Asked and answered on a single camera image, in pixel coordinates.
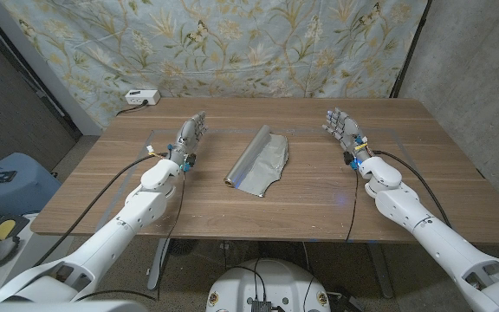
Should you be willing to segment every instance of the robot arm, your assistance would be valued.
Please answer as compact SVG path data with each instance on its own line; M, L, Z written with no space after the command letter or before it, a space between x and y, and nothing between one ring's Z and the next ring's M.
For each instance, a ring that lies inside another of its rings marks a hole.
M446 271L475 311L499 311L499 259L482 253L434 217L397 169L374 156L357 123L338 108L328 126L344 150L344 160L369 181L366 192L385 217L409 231Z
M178 133L170 159L146 171L127 197L124 208L77 251L24 271L0 289L0 302L73 302L95 291L133 237L159 219L176 187L173 179L195 162L195 149L205 131L205 112L191 117Z

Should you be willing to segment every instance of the table top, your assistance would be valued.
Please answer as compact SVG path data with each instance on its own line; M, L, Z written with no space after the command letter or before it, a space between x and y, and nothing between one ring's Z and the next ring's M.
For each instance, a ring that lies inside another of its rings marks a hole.
M209 131L186 174L185 197L172 237L209 239L343 241L350 228L356 175L339 143L321 129L326 111L339 107L363 129L372 149L415 166L437 195L454 228L476 244L499 243L499 194L481 176L420 102L407 99L161 99L157 106L122 114L103 133L31 228L62 234L101 188L124 166L146 155L151 143L166 152L182 124L200 110ZM264 198L227 187L223 178L263 125L288 138L288 162ZM418 179L392 159L404 182L440 218ZM149 159L125 172L100 198L73 234L92 234L122 207ZM350 241L413 242L382 216L360 176ZM165 214L140 234L165 237L178 212L182 181Z

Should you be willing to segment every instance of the concrete wall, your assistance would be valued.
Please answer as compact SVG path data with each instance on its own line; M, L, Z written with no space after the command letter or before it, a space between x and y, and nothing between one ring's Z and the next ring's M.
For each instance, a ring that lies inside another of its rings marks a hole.
M422 101L499 191L499 1L434 0L399 97Z

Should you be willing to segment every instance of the floral fabric backdrop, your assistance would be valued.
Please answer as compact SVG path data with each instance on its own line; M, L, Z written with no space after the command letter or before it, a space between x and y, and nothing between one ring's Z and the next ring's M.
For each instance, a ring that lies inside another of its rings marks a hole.
M105 128L162 96L387 97L427 0L1 0Z

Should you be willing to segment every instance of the power strip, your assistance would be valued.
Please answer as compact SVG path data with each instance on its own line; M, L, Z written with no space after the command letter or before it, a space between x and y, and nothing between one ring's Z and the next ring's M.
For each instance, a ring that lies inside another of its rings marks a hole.
M158 90L130 90L125 95L126 102L130 105L140 105L147 100L148 105L155 105L161 98Z

